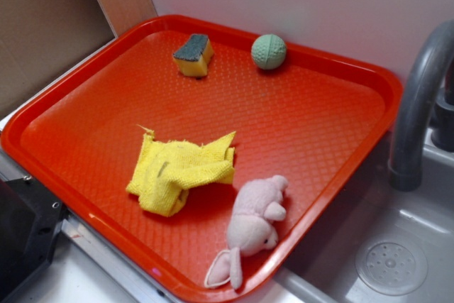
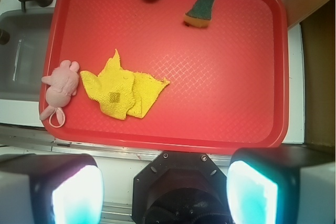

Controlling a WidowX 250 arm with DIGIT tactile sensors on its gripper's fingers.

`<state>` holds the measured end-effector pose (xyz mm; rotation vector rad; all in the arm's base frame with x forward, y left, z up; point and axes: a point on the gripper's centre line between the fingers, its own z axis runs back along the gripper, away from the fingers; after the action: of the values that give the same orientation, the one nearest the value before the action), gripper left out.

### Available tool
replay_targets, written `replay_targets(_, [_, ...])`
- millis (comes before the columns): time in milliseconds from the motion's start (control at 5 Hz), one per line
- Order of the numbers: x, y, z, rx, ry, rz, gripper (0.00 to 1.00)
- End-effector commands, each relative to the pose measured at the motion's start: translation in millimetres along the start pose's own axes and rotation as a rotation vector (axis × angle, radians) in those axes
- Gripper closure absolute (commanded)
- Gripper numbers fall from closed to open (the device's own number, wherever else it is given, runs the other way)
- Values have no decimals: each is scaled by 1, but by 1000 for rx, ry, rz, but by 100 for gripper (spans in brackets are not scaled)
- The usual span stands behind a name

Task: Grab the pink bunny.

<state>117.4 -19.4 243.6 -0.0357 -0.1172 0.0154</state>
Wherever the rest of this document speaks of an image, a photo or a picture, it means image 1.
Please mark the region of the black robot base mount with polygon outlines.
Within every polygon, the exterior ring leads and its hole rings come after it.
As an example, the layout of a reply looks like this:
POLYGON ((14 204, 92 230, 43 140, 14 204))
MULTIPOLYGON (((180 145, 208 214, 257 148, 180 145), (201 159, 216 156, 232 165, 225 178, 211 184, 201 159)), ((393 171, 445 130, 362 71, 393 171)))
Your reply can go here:
POLYGON ((1 301, 52 263, 66 207, 35 179, 1 181, 1 301))

